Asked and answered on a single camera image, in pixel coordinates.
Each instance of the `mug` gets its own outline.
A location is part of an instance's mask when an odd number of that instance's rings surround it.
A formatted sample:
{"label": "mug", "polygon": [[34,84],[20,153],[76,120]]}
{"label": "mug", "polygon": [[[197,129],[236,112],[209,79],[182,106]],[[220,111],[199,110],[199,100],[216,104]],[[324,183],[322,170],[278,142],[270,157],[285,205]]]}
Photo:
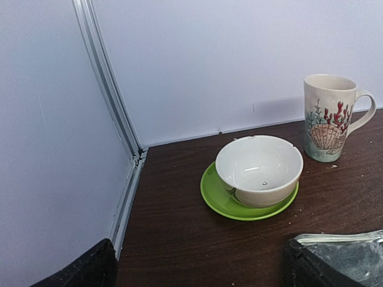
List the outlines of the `mug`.
{"label": "mug", "polygon": [[[323,163],[337,160],[346,138],[366,124],[376,112],[373,95],[359,90],[353,81],[333,75],[310,75],[305,86],[305,152]],[[359,98],[371,99],[369,111],[351,124]]]}

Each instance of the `bowl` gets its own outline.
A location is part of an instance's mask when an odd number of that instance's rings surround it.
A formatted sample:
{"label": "bowl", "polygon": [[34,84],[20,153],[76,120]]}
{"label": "bowl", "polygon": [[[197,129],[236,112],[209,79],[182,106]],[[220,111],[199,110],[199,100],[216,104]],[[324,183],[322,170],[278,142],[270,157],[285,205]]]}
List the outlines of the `bowl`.
{"label": "bowl", "polygon": [[303,158],[290,142],[274,136],[236,139],[218,153],[215,168],[228,192],[248,207],[278,204],[295,189]]}

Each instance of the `scratch on wall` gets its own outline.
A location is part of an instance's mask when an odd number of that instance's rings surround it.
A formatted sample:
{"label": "scratch on wall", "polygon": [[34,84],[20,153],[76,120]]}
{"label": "scratch on wall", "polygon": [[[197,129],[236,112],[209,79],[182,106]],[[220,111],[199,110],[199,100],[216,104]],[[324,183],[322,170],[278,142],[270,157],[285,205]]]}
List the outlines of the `scratch on wall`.
{"label": "scratch on wall", "polygon": [[42,111],[40,95],[38,95],[38,103],[40,105],[40,111],[41,111],[41,115],[42,115],[42,120],[44,121],[45,130],[48,131],[47,122],[45,120],[44,112]]}

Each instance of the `wooden surface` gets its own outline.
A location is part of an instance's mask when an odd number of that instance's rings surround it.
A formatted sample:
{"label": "wooden surface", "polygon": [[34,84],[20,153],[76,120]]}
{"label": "wooden surface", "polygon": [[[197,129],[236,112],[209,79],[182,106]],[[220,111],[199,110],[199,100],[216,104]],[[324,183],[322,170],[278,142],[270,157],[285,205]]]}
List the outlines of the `wooden surface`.
{"label": "wooden surface", "polygon": [[215,213],[201,197],[201,176],[233,138],[279,136],[303,151],[303,122],[150,148],[117,286],[281,286],[288,239],[302,233],[383,229],[382,124],[380,110],[350,135],[335,163],[319,163],[303,153],[295,201],[262,221],[235,221]]}

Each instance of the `mug handle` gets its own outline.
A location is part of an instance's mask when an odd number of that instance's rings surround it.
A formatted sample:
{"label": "mug handle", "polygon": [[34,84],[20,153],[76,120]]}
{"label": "mug handle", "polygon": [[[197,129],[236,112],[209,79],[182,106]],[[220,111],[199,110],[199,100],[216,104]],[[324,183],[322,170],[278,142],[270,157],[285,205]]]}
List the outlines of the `mug handle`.
{"label": "mug handle", "polygon": [[369,120],[372,119],[373,115],[375,115],[376,112],[376,103],[375,99],[369,91],[363,91],[363,90],[358,90],[357,91],[357,97],[355,99],[355,102],[359,100],[361,97],[367,96],[370,97],[371,99],[371,107],[368,112],[365,113],[364,116],[362,116],[359,120],[357,120],[355,123],[352,123],[349,125],[348,128],[348,133],[347,137],[349,136],[350,133],[352,133],[354,130],[359,129],[360,127],[363,127]]}

